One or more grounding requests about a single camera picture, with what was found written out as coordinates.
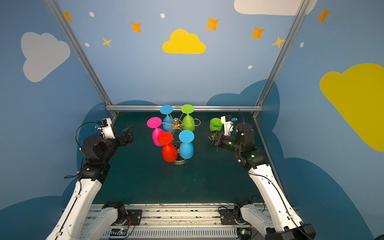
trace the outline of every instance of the plastic cup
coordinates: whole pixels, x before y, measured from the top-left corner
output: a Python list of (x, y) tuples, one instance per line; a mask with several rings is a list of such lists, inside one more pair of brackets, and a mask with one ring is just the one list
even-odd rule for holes
[(211, 129), (211, 131), (221, 131), (222, 127), (223, 124), (221, 123), (220, 118), (212, 118), (209, 122), (209, 129)]

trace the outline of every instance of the star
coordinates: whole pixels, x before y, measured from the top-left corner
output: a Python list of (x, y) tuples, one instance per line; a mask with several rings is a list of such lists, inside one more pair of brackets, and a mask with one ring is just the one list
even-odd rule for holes
[(321, 23), (324, 22), (324, 19), (328, 16), (328, 14), (330, 14), (331, 12), (328, 12), (327, 10), (323, 10), (323, 12), (321, 13), (321, 15), (318, 17), (317, 20), (321, 20)]
[(70, 18), (70, 12), (68, 12), (68, 13), (64, 13), (64, 16), (65, 16), (65, 18), (66, 18), (68, 21), (72, 22), (72, 19)]
[(107, 41), (107, 40), (105, 40), (104, 38), (103, 38), (103, 40), (104, 40), (103, 45), (108, 45), (109, 47), (111, 47), (111, 46), (109, 45), (109, 42), (112, 41), (112, 40)]
[(277, 42), (274, 43), (274, 44), (272, 44), (272, 46), (273, 46), (273, 45), (277, 45), (277, 46), (279, 46), (279, 48), (280, 48), (281, 43), (284, 42), (284, 41), (285, 41), (285, 39), (284, 39), (284, 40), (281, 40), (281, 39), (280, 39), (280, 36), (278, 36), (278, 37), (277, 37)]
[(220, 19), (212, 20), (212, 19), (208, 18), (208, 26), (205, 30), (213, 29), (216, 31), (216, 25), (219, 22), (219, 20)]
[(264, 32), (265, 28), (264, 29), (258, 29), (258, 28), (255, 28), (255, 32), (253, 33), (253, 35), (251, 36), (251, 39), (253, 38), (258, 38), (260, 39), (262, 37), (262, 33)]
[(134, 24), (133, 22), (131, 22), (131, 24), (132, 24), (132, 26), (133, 26), (133, 30), (132, 30), (132, 32), (137, 31), (137, 32), (141, 33), (141, 30), (140, 30), (140, 25), (141, 25), (141, 23)]

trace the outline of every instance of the table surface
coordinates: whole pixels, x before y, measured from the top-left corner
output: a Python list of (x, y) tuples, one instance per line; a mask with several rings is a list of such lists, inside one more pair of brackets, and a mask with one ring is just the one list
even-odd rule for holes
[[(235, 154), (217, 148), (204, 137), (209, 132), (209, 121), (224, 115), (233, 115), (242, 121), (239, 112), (194, 112), (192, 117), (201, 120), (194, 130), (194, 155), (183, 165), (163, 160), (162, 147), (152, 140), (153, 129), (147, 127), (151, 117), (165, 115), (160, 112), (121, 112), (115, 122), (116, 135), (134, 125), (134, 142), (119, 147), (111, 158), (107, 179), (93, 203), (123, 201), (125, 204), (152, 203), (218, 203), (245, 199), (261, 202), (261, 195), (252, 179), (235, 159)], [(174, 112), (178, 117), (181, 112)], [(255, 147), (264, 151), (251, 113), (243, 112), (245, 122), (255, 130)], [(178, 141), (179, 131), (175, 138)]]

